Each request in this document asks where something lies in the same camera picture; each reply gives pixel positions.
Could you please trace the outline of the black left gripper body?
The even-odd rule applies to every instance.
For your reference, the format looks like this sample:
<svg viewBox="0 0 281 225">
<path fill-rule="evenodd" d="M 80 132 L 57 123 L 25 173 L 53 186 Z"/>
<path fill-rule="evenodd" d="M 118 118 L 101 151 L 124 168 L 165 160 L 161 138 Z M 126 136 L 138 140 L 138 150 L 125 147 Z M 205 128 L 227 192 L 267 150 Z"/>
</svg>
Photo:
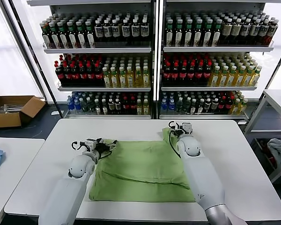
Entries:
<svg viewBox="0 0 281 225">
<path fill-rule="evenodd" d="M 96 147 L 95 150 L 99 153 L 102 154 L 103 152 L 106 151 L 106 144 L 101 143 L 100 141 L 96 140 Z"/>
</svg>

